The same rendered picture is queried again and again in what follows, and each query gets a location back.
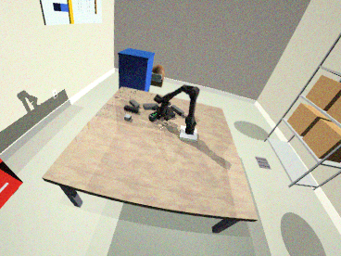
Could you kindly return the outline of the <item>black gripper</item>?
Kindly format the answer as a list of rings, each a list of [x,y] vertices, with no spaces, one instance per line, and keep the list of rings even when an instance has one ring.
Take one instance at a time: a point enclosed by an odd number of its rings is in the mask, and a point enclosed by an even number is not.
[[[158,105],[155,105],[152,107],[152,110],[157,110],[157,115],[158,115],[158,119],[163,118],[165,121],[168,121],[171,119],[171,116],[168,114],[166,115],[166,109],[162,108],[161,106],[159,107]]]

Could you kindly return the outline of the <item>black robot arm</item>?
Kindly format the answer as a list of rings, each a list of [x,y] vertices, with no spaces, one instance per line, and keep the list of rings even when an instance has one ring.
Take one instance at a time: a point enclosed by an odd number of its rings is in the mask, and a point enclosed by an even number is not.
[[[171,103],[169,102],[174,96],[180,94],[181,92],[184,92],[190,96],[190,107],[189,107],[189,113],[185,117],[185,133],[186,134],[194,134],[195,126],[196,126],[196,117],[195,117],[195,109],[196,109],[196,100],[198,98],[199,89],[198,87],[193,87],[191,85],[183,85],[179,89],[173,92],[167,93],[165,96],[160,96],[159,94],[156,94],[154,97],[154,101],[161,104],[161,107],[166,109],[166,113],[169,110],[169,105]]]

